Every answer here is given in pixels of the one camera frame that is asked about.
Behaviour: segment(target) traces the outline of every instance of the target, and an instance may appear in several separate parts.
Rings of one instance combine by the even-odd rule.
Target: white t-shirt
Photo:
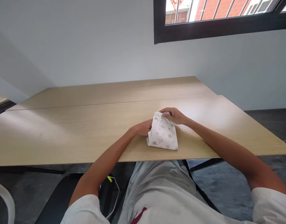
[[[196,191],[177,161],[137,162],[126,191],[118,224],[122,223],[286,223],[286,195],[267,188],[252,190],[253,222],[239,221],[213,210]],[[98,197],[86,195],[66,211],[61,224],[109,221],[101,214]]]

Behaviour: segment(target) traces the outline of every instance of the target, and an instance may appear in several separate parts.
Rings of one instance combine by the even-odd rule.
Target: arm
[[[147,136],[151,124],[152,120],[147,120],[131,127],[118,141],[109,147],[81,177],[72,194],[69,206],[87,194],[98,196],[99,186],[112,171],[130,141],[137,134]]]
[[[282,180],[269,166],[245,147],[187,118],[176,108],[164,108],[160,112],[166,111],[169,111],[171,115],[163,114],[164,117],[176,124],[184,124],[193,129],[221,158],[242,172],[251,190],[256,187],[264,187],[286,195],[286,185]]]

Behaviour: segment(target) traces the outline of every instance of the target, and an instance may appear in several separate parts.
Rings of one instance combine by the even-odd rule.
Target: cable
[[[123,198],[124,198],[124,196],[125,196],[125,193],[126,193],[126,191],[127,191],[127,188],[128,188],[129,182],[130,182],[130,178],[131,178],[131,177],[129,177],[129,179],[128,179],[128,181],[127,181],[127,184],[125,185],[125,187],[124,187],[124,189],[123,189],[123,191],[122,191],[120,197],[118,198],[117,205],[116,205],[116,208],[114,209],[114,212],[112,213],[111,217],[109,218],[109,222],[110,222],[110,223],[112,223],[112,221],[113,221],[113,219],[114,219],[114,217],[115,217],[115,214],[116,214],[116,212],[117,212],[117,210],[118,210],[118,207],[119,207],[119,205],[121,204],[121,201],[123,200]]]
[[[106,217],[106,219],[108,219],[108,218],[111,216],[111,214],[113,213],[113,211],[115,210],[115,207],[116,207],[116,204],[117,204],[117,200],[118,200],[118,197],[119,197],[119,193],[120,193],[120,189],[119,189],[119,186],[118,186],[118,184],[117,184],[116,179],[115,179],[114,177],[111,177],[111,176],[110,176],[110,178],[113,178],[113,179],[114,179],[114,181],[115,181],[115,183],[116,183],[116,185],[117,185],[117,188],[118,188],[118,195],[117,195],[117,198],[116,198],[116,201],[115,201],[114,208],[113,208],[113,210],[111,211],[111,213]]]
[[[8,209],[8,224],[14,224],[15,206],[14,201],[9,191],[0,184],[0,196],[4,200]]]

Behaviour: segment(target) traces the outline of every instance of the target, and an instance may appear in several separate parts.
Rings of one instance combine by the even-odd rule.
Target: person
[[[236,142],[189,119],[176,108],[161,113],[191,128],[247,179],[254,200],[253,222],[226,217],[209,207],[177,161],[137,162],[118,223],[286,223],[286,185],[263,161]],[[147,136],[152,120],[131,127],[79,180],[62,224],[109,223],[99,207],[98,189],[135,135]]]

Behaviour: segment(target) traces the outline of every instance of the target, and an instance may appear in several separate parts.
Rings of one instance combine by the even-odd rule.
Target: black window frame
[[[166,0],[153,0],[154,44],[286,29],[285,6],[281,0],[268,13],[166,25]]]

